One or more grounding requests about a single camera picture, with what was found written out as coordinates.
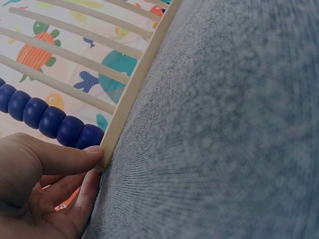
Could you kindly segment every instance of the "abacus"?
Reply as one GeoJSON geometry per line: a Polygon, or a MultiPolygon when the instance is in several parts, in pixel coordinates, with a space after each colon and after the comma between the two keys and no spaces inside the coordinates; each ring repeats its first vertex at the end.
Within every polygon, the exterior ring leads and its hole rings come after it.
{"type": "Polygon", "coordinates": [[[98,73],[101,73],[126,85],[118,104],[115,106],[0,54],[0,63],[112,115],[112,120],[107,130],[104,132],[95,125],[84,124],[76,117],[67,116],[64,111],[57,107],[49,106],[40,98],[32,98],[27,93],[19,91],[15,87],[6,84],[5,79],[3,80],[0,78],[1,112],[9,114],[15,120],[23,121],[31,128],[39,129],[39,131],[48,138],[56,138],[57,141],[64,146],[84,149],[92,145],[102,145],[105,148],[105,156],[98,166],[98,169],[100,171],[104,171],[111,160],[126,119],[144,82],[152,61],[160,47],[160,44],[170,26],[170,23],[179,8],[181,0],[172,0],[170,3],[165,3],[161,0],[147,0],[147,2],[156,4],[164,9],[162,17],[159,17],[156,14],[139,8],[133,4],[127,3],[123,0],[104,0],[105,2],[117,5],[128,11],[132,11],[143,17],[149,18],[154,22],[158,22],[154,32],[147,31],[126,21],[95,10],[91,10],[69,1],[39,1],[95,17],[142,36],[148,41],[146,50],[140,51],[88,30],[81,29],[80,27],[73,26],[61,20],[30,12],[25,9],[19,9],[15,7],[9,8],[10,13],[31,18],[36,21],[41,21],[82,37],[87,37],[100,44],[137,59],[138,63],[135,66],[132,75],[129,77],[100,63],[72,53],[66,49],[61,49],[45,41],[0,27],[0,34],[2,35],[35,46],[39,49],[43,49],[89,69],[93,69],[98,73]]]}

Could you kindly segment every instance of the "hand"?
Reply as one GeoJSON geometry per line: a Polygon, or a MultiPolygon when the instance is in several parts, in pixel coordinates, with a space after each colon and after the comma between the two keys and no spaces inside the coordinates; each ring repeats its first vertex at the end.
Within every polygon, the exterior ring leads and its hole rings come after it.
{"type": "Polygon", "coordinates": [[[81,238],[99,188],[92,168],[103,154],[99,146],[85,151],[21,133],[1,138],[0,238],[81,238]],[[56,212],[80,186],[73,202],[56,212]]]}

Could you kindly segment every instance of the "wooden frame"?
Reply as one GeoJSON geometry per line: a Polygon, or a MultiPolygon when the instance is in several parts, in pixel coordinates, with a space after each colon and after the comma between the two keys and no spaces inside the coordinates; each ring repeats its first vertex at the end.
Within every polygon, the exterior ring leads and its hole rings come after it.
{"type": "Polygon", "coordinates": [[[108,125],[108,128],[104,134],[104,137],[102,139],[101,145],[105,148],[105,155],[102,160],[102,162],[96,167],[100,171],[104,171],[107,166],[109,165],[109,162],[112,158],[113,152],[116,148],[116,145],[118,143],[118,140],[120,138],[120,135],[122,133],[123,127],[125,125],[125,122],[127,120],[127,117],[131,111],[131,108],[134,104],[134,101],[140,91],[140,88],[144,82],[144,79],[148,73],[148,70],[152,64],[152,61],[154,57],[156,56],[156,53],[164,39],[164,36],[170,26],[170,23],[172,19],[175,16],[175,13],[177,12],[179,5],[182,0],[172,0],[170,4],[164,3],[160,0],[148,0],[148,2],[157,4],[158,6],[166,9],[163,17],[159,17],[153,13],[150,13],[144,9],[141,9],[139,7],[136,7],[135,5],[132,5],[130,3],[124,2],[122,0],[104,0],[106,2],[115,4],[119,7],[123,7],[129,11],[132,11],[134,13],[137,13],[139,15],[142,15],[144,17],[147,17],[153,21],[159,22],[156,30],[154,33],[145,31],[137,26],[133,26],[130,23],[125,23],[117,18],[110,17],[106,14],[90,10],[88,8],[78,6],[73,3],[69,3],[63,0],[39,0],[42,2],[54,4],[57,6],[61,6],[67,9],[79,11],[81,13],[96,17],[98,19],[104,20],[106,22],[109,22],[111,24],[116,23],[117,25],[121,27],[125,27],[127,30],[134,32],[136,34],[139,34],[140,36],[143,36],[146,39],[149,39],[149,44],[146,49],[146,51],[142,54],[141,51],[138,51],[134,48],[127,47],[125,45],[122,45],[120,43],[117,43],[115,41],[111,41],[108,38],[105,38],[103,36],[100,36],[98,34],[92,33],[90,31],[81,29],[79,27],[73,26],[71,24],[62,22],[57,19],[53,19],[47,16],[43,16],[41,14],[33,13],[27,10],[22,10],[18,8],[11,7],[9,9],[9,12],[13,14],[17,14],[20,16],[28,17],[34,20],[43,21],[47,24],[54,25],[56,27],[59,27],[61,29],[67,30],[69,32],[81,35],[83,37],[89,37],[92,40],[95,40],[96,42],[102,42],[104,45],[111,47],[115,50],[118,50],[124,54],[128,54],[132,57],[137,58],[139,61],[131,75],[131,77],[128,77],[126,75],[123,75],[122,73],[119,73],[111,68],[108,68],[106,66],[103,66],[100,63],[97,63],[95,61],[92,61],[86,57],[79,56],[73,52],[70,52],[68,50],[62,49],[60,47],[54,46],[52,44],[49,44],[47,42],[35,39],[33,37],[29,37],[26,35],[23,35],[21,33],[5,29],[0,27],[0,34],[9,36],[13,39],[28,43],[30,45],[36,46],[38,48],[44,49],[46,51],[49,51],[53,54],[59,55],[61,57],[64,57],[70,61],[73,61],[77,64],[83,65],[85,67],[88,67],[92,70],[95,70],[99,73],[102,73],[103,75],[106,75],[116,81],[122,82],[124,84],[127,84],[120,100],[117,104],[117,106],[107,103],[105,101],[102,101],[94,96],[91,96],[81,90],[78,90],[72,86],[69,86],[65,83],[62,83],[56,79],[53,79],[52,77],[49,77],[41,72],[38,72],[28,66],[25,66],[23,64],[20,64],[14,60],[11,60],[3,55],[0,55],[0,63],[3,63],[4,65],[7,65],[25,75],[28,75],[32,77],[35,80],[38,80],[56,90],[59,90],[67,95],[70,95],[82,102],[85,102],[91,106],[94,106],[100,110],[103,110],[105,112],[108,112],[113,115],[112,120],[110,124],[108,125]]]}

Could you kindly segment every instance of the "fingernail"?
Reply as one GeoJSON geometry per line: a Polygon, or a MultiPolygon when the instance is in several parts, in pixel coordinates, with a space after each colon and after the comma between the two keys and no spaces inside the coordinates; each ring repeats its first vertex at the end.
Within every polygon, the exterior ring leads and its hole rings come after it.
{"type": "Polygon", "coordinates": [[[104,151],[104,148],[102,146],[91,146],[85,149],[85,151],[88,151],[89,153],[96,153],[96,152],[101,152],[104,151]]]}

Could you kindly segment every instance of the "gray cushion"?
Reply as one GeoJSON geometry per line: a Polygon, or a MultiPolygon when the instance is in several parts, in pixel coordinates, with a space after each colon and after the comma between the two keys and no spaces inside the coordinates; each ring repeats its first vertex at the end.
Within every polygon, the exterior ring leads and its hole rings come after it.
{"type": "Polygon", "coordinates": [[[184,0],[88,238],[319,238],[319,5],[184,0]]]}

